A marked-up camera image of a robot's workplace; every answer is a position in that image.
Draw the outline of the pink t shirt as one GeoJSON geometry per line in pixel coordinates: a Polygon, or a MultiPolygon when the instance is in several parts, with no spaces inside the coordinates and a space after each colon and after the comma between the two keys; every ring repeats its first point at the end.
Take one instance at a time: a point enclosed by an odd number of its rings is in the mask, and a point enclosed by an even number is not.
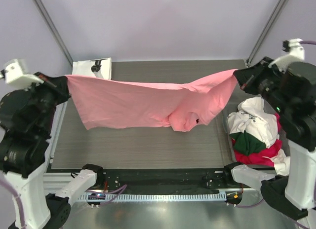
{"type": "Polygon", "coordinates": [[[68,75],[68,89],[87,130],[96,127],[171,127],[189,132],[208,125],[228,103],[233,70],[189,83],[144,83],[68,75]]]}

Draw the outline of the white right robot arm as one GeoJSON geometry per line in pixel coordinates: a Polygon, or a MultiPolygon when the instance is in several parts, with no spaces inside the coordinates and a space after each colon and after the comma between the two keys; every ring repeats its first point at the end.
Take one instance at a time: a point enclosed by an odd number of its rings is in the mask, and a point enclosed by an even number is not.
{"type": "Polygon", "coordinates": [[[223,183],[247,185],[270,207],[293,220],[302,219],[316,207],[316,68],[303,61],[279,68],[274,59],[264,57],[234,76],[244,92],[261,95],[279,114],[290,169],[288,176],[279,176],[231,163],[223,168],[223,183]]]}

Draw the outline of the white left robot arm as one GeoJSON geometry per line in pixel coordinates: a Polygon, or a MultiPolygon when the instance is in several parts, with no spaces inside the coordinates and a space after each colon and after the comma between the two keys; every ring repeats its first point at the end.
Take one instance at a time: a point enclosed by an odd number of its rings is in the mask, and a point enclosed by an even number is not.
{"type": "Polygon", "coordinates": [[[105,183],[101,166],[86,164],[56,193],[44,192],[45,152],[49,146],[56,107],[70,99],[65,76],[35,73],[0,101],[1,185],[12,193],[16,220],[13,229],[59,229],[71,207],[90,188],[105,183]]]}

